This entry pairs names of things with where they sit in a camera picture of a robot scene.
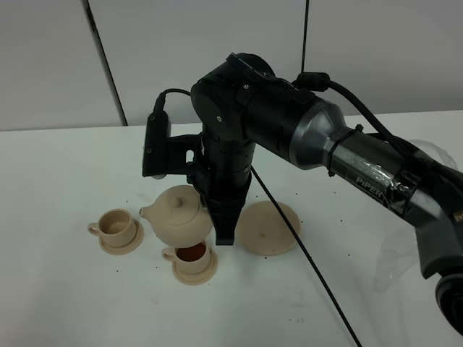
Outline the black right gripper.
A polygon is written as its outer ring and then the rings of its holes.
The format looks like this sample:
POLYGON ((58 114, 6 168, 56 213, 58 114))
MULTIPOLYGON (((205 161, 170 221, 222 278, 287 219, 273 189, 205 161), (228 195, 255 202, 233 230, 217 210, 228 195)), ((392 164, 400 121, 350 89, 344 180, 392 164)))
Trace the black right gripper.
POLYGON ((250 187, 252 140, 223 140, 212 132, 200 134, 195 171, 187 176, 200 194, 216 232, 216 246, 232 246, 235 228, 250 187))

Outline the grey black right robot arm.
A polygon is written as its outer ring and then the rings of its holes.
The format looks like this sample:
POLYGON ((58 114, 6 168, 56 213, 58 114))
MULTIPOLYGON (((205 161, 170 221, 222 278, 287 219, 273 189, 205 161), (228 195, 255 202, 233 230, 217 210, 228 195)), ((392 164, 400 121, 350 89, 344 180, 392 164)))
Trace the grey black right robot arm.
POLYGON ((201 161, 211 175, 203 195, 219 245, 234 242, 239 183, 232 148, 260 145, 302 170, 324 167, 414 227, 424 278, 440 275, 438 307, 462 330, 462 174, 392 135, 348 89, 320 72, 294 82, 259 56, 231 54, 190 91, 203 124, 201 161))

